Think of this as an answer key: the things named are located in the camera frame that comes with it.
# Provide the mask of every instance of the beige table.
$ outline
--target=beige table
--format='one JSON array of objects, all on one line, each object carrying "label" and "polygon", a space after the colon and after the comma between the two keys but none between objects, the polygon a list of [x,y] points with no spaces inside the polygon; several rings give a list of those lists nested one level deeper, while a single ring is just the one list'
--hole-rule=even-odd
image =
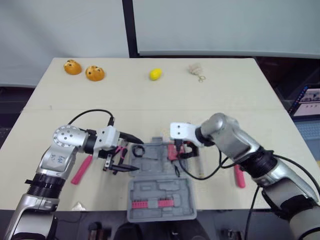
[{"label": "beige table", "polygon": [[[87,80],[84,73],[66,74],[66,60],[53,59],[0,150],[0,190],[6,194],[0,209],[16,207],[28,187],[24,181],[33,178],[54,130],[92,108],[110,110],[118,130],[145,142],[168,132],[171,122],[200,124],[212,114],[224,112],[238,119],[266,149],[294,159],[319,180],[312,154],[253,59],[78,58],[83,68],[103,67],[106,78],[100,82]],[[189,64],[197,62],[206,76],[203,83],[187,71]],[[148,80],[153,68],[163,70],[158,81]],[[99,129],[107,120],[107,115],[95,112],[74,125]],[[201,156],[205,173],[211,173],[218,165],[217,150],[203,148]],[[68,211],[79,201],[90,211],[125,210],[131,178],[127,173],[114,176],[103,172],[103,159],[90,165],[79,185],[70,184],[85,157],[78,154],[58,209]],[[237,188],[233,169],[226,169],[208,180],[193,181],[197,209],[248,209],[256,185],[248,174],[245,180],[246,188]],[[260,194],[255,207],[268,207]]]}]

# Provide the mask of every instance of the open tool case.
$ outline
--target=open tool case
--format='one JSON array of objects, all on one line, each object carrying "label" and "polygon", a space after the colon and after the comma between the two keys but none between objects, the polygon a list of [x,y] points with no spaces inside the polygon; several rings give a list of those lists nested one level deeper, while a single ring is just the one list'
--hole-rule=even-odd
[{"label": "open tool case", "polygon": [[[132,149],[129,164],[139,170],[128,185],[127,219],[131,223],[191,220],[197,217],[191,180],[183,173],[178,161],[168,160],[168,143],[153,137],[143,144],[144,151]],[[177,166],[180,177],[176,175]]]}]

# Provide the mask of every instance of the white wall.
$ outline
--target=white wall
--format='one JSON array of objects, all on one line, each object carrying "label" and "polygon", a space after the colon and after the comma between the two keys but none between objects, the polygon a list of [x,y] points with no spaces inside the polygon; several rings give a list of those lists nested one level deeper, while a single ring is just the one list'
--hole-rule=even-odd
[{"label": "white wall", "polygon": [[36,86],[53,57],[129,56],[121,0],[1,1],[0,33],[0,86]]},{"label": "white wall", "polygon": [[133,0],[142,55],[320,57],[319,0]]}]

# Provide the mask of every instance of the black cable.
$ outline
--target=black cable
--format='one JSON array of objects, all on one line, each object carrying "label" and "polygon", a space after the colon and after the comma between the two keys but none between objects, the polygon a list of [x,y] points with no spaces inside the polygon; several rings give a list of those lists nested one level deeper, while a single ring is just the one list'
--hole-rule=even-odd
[{"label": "black cable", "polygon": [[[201,178],[201,177],[196,177],[196,176],[192,175],[190,172],[188,172],[188,171],[186,170],[186,168],[183,166],[183,164],[182,164],[182,162],[181,162],[181,158],[179,157],[179,154],[177,155],[177,158],[178,158],[178,161],[179,161],[179,164],[180,164],[180,167],[182,168],[182,170],[183,170],[186,174],[188,174],[190,177],[192,177],[193,179],[196,179],[196,180],[207,180],[207,179],[211,178],[211,177],[220,169],[220,167],[221,167],[221,164],[219,164],[219,166],[218,166],[210,175],[208,175],[208,176],[206,176],[206,177],[203,177],[203,178]],[[219,162],[221,162],[221,158],[222,158],[222,154],[221,154],[221,151],[219,150]]]},{"label": "black cable", "polygon": [[249,225],[250,225],[250,219],[251,219],[252,211],[254,209],[254,205],[255,205],[255,201],[256,201],[257,195],[258,195],[259,188],[260,188],[259,186],[256,187],[255,193],[253,195],[251,207],[249,209],[248,217],[246,219],[245,231],[244,231],[244,240],[248,239],[248,230],[249,230]]},{"label": "black cable", "polygon": [[[247,154],[246,156],[245,156],[245,159],[248,159],[248,158],[250,158],[252,155],[256,155],[257,154],[257,152],[251,152],[251,153],[249,153],[249,154]],[[241,162],[243,162],[244,160],[242,160],[242,159],[240,159],[240,160],[238,160],[238,161],[235,161],[234,163],[231,163],[231,164],[229,164],[229,165],[227,165],[227,166],[222,166],[222,164],[220,164],[221,165],[221,168],[222,169],[228,169],[228,168],[232,168],[232,167],[234,167],[235,165],[238,165],[239,163],[241,163]]]},{"label": "black cable", "polygon": [[83,212],[81,211],[80,212],[80,216],[78,217],[77,220],[72,220],[71,221],[71,220],[64,220],[64,219],[60,220],[60,219],[58,219],[58,222],[63,222],[63,223],[68,223],[68,224],[77,224],[77,223],[81,222],[84,219],[84,217],[83,217]]},{"label": "black cable", "polygon": [[108,126],[109,126],[109,125],[111,125],[111,126],[114,125],[114,122],[115,122],[114,116],[112,115],[111,112],[109,112],[108,110],[104,110],[104,109],[90,109],[90,110],[81,112],[81,113],[79,113],[77,116],[75,116],[75,117],[68,123],[68,125],[71,125],[76,119],[78,119],[78,118],[81,117],[82,115],[87,114],[87,113],[91,113],[91,112],[104,112],[104,113],[109,114],[109,115],[110,115],[110,119],[109,119],[109,122],[108,122]]},{"label": "black cable", "polygon": [[284,156],[280,156],[280,155],[276,155],[276,154],[273,154],[272,156],[275,157],[275,158],[279,158],[279,159],[285,160],[285,161],[287,161],[287,162],[289,162],[289,163],[291,163],[293,165],[296,165],[298,168],[300,168],[311,179],[311,181],[313,182],[313,184],[314,184],[314,186],[315,186],[315,188],[318,191],[318,194],[320,196],[320,186],[319,186],[319,184],[317,183],[315,178],[311,175],[311,173],[308,172],[303,166],[301,166],[300,164],[296,163],[295,161],[293,161],[293,160],[291,160],[291,159],[289,159],[287,157],[284,157]]}]

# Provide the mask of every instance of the pink screwdriver handle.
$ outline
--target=pink screwdriver handle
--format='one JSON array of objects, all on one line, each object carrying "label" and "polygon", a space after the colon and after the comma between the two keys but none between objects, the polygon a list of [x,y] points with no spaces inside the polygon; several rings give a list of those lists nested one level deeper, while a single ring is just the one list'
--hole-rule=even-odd
[{"label": "pink screwdriver handle", "polygon": [[72,184],[77,185],[80,182],[82,176],[85,174],[87,168],[91,164],[91,161],[92,161],[92,156],[91,155],[87,156],[86,159],[81,164],[79,170],[76,172],[76,174],[72,178],[71,180]]},{"label": "pink screwdriver handle", "polygon": [[234,166],[234,175],[235,175],[235,181],[236,181],[236,185],[239,188],[245,188],[246,187],[246,182],[245,182],[245,176],[244,176],[244,172],[240,170],[240,166],[239,165],[235,165]]}]

